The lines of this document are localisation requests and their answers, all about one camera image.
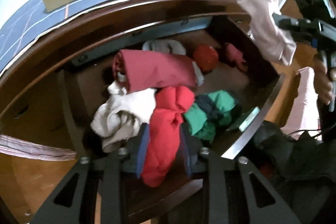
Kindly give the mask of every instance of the white cloth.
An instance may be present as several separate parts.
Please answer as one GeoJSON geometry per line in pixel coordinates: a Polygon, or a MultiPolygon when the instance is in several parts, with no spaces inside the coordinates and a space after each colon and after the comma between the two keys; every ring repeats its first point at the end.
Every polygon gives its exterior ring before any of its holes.
{"type": "Polygon", "coordinates": [[[142,45],[142,50],[186,55],[185,47],[181,42],[173,39],[148,40],[142,45]]]}
{"type": "MultiPolygon", "coordinates": [[[[291,113],[289,114],[286,125],[281,128],[286,135],[293,131],[305,129],[319,128],[319,111],[317,109],[318,95],[314,89],[314,70],[310,67],[305,67],[298,70],[301,75],[298,88],[298,96],[295,98],[291,113]]],[[[293,135],[293,138],[299,138],[303,132],[293,135]]],[[[310,136],[316,135],[318,132],[310,131],[310,136]]]]}
{"type": "Polygon", "coordinates": [[[275,25],[272,14],[281,15],[278,0],[237,0],[251,16],[251,31],[255,44],[268,61],[289,66],[292,63],[296,44],[289,31],[275,25]]]}
{"type": "Polygon", "coordinates": [[[48,161],[74,160],[76,152],[45,146],[0,134],[0,153],[21,158],[48,161]]]}
{"type": "Polygon", "coordinates": [[[127,94],[125,87],[114,81],[109,87],[110,98],[95,113],[91,128],[102,137],[102,149],[111,152],[114,145],[139,133],[143,122],[149,123],[156,107],[155,89],[127,94]]]}

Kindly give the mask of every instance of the screw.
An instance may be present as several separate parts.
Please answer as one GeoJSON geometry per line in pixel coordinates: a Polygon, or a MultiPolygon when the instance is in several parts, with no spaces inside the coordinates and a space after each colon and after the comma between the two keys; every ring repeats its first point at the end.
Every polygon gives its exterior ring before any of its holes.
{"type": "Polygon", "coordinates": [[[88,59],[87,55],[86,54],[83,54],[81,55],[79,58],[78,58],[78,62],[79,63],[83,63],[84,61],[86,61],[88,59]]]}
{"type": "Polygon", "coordinates": [[[238,161],[240,164],[247,164],[249,162],[249,159],[246,157],[239,157],[238,161]]]}
{"type": "Polygon", "coordinates": [[[90,157],[81,157],[80,161],[81,164],[88,164],[90,162],[90,157]]]}
{"type": "Polygon", "coordinates": [[[188,22],[189,22],[189,20],[187,20],[187,19],[182,20],[182,22],[181,22],[181,26],[183,26],[183,25],[187,25],[188,22]]]}
{"type": "Polygon", "coordinates": [[[209,150],[209,148],[207,148],[207,147],[202,147],[201,148],[201,150],[199,151],[199,153],[201,154],[201,155],[209,155],[209,152],[210,150],[209,150]]]}
{"type": "Polygon", "coordinates": [[[336,81],[336,68],[332,68],[332,69],[330,70],[329,75],[330,75],[330,79],[331,79],[332,81],[336,81]]]}
{"type": "Polygon", "coordinates": [[[118,150],[118,154],[123,156],[126,155],[128,153],[128,150],[125,147],[119,148],[118,150]]]}

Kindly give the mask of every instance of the cable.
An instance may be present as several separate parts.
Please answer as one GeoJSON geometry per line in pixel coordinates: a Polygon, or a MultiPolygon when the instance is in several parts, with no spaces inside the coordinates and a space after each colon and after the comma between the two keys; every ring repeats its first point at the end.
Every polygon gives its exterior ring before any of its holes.
{"type": "Polygon", "coordinates": [[[299,132],[302,132],[302,131],[320,131],[320,130],[321,130],[321,129],[313,129],[313,130],[302,129],[302,130],[296,130],[296,131],[291,132],[291,133],[288,134],[287,136],[293,136],[295,133],[299,133],[299,132]]]}
{"type": "Polygon", "coordinates": [[[330,127],[326,128],[326,129],[313,129],[313,130],[303,129],[303,130],[296,130],[296,131],[291,132],[291,133],[288,134],[287,136],[290,137],[290,136],[294,135],[295,133],[302,132],[302,131],[320,131],[320,130],[321,130],[320,133],[316,134],[315,136],[312,136],[312,138],[316,138],[316,137],[318,137],[318,136],[320,136],[320,135],[323,135],[323,134],[328,133],[328,132],[329,132],[330,130],[332,130],[335,126],[336,126],[336,122],[333,123],[330,127]]]}

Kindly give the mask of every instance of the orange ball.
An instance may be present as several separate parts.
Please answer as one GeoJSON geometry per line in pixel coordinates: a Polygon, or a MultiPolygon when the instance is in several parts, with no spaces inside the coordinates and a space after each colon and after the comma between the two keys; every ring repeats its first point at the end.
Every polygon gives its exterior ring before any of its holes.
{"type": "Polygon", "coordinates": [[[200,45],[193,52],[193,59],[202,72],[212,71],[218,63],[218,53],[207,45],[200,45]]]}

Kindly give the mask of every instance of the folded clothes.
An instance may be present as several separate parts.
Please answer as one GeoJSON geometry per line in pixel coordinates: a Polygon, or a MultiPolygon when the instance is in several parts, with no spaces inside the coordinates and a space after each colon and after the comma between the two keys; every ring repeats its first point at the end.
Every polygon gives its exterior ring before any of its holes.
{"type": "Polygon", "coordinates": [[[127,94],[119,82],[109,87],[110,98],[95,113],[91,128],[102,137],[102,149],[111,152],[118,148],[120,140],[138,134],[143,122],[149,123],[155,109],[155,89],[127,94]]]}
{"type": "Polygon", "coordinates": [[[240,114],[240,105],[228,92],[219,90],[198,95],[184,114],[191,135],[212,143],[216,129],[228,127],[240,114]]]}
{"type": "Polygon", "coordinates": [[[180,145],[182,113],[194,102],[194,93],[185,86],[166,87],[157,93],[156,108],[150,121],[150,142],[141,177],[150,187],[159,186],[180,145]]]}
{"type": "Polygon", "coordinates": [[[142,45],[142,50],[186,55],[185,47],[181,42],[173,39],[148,40],[142,45]]]}
{"type": "Polygon", "coordinates": [[[125,75],[120,82],[128,93],[166,86],[196,86],[193,60],[184,55],[152,51],[120,50],[113,60],[113,73],[125,75]]]}

